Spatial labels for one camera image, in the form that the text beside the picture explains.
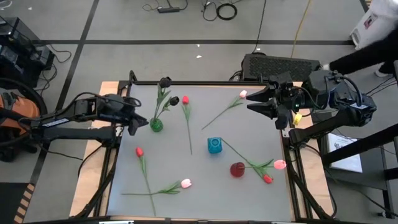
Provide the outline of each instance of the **orange vacuum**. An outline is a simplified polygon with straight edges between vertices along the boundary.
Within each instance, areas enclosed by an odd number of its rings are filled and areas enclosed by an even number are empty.
[[[40,111],[33,101],[4,89],[0,89],[0,108],[13,111],[27,118],[40,115]],[[0,128],[18,129],[20,135],[25,133],[18,122],[10,118],[0,117]]]

